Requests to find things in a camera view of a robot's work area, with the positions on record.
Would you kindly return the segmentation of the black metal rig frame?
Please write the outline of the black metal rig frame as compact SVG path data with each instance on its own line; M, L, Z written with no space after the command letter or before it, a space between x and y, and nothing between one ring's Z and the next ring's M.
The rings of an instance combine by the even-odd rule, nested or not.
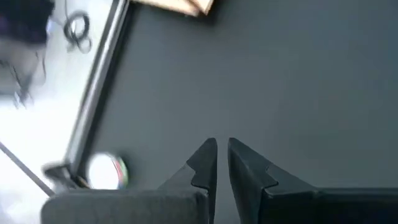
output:
M108 75L114 68L113 55L119 51L121 41L119 36L123 34L124 20L129 8L128 0L114 0L109 16L105 23L105 33L99 42L99 50L94 60L94 68L91 72L88 85L85 89L83 103L80 106L78 119L72 132L72 139L68 145L63 162L49 165L44 169L44 174L55 187L44 187L48 196L67 191L69 189L88 188L86 176L86 163L90 153L92 130L97 119L98 106L104 98L104 87L108 84Z

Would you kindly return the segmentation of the black table mat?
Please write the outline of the black table mat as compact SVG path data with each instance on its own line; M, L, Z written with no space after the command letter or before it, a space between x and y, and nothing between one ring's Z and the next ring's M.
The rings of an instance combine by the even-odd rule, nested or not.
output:
M154 189L218 143L216 224L239 224L237 138L319 187L398 187L398 0L217 0L203 18L135 4L90 152Z

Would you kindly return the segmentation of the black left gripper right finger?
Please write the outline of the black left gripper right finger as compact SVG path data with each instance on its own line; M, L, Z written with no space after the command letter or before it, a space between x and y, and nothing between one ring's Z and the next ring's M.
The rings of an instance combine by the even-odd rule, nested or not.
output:
M315 187L236 138L228 166L241 224L398 224L398 188Z

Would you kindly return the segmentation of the tuna can green label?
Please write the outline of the tuna can green label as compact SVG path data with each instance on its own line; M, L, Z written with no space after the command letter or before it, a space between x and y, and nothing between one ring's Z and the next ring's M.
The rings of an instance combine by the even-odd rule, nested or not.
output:
M86 180L91 189L119 190L126 188L129 174L121 157L99 152L88 160Z

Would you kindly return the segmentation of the wooden shelf board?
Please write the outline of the wooden shelf board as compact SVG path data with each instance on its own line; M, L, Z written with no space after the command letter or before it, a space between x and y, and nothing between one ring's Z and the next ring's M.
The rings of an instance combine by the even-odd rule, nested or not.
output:
M180 12L197 17L200 13L207 15L214 0L130 0L162 9Z

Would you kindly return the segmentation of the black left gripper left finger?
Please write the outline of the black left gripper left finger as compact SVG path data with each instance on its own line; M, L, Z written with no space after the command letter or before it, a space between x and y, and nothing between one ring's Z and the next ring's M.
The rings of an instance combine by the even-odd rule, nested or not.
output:
M208 138L155 190L71 190L41 208L41 224L213 224L217 142Z

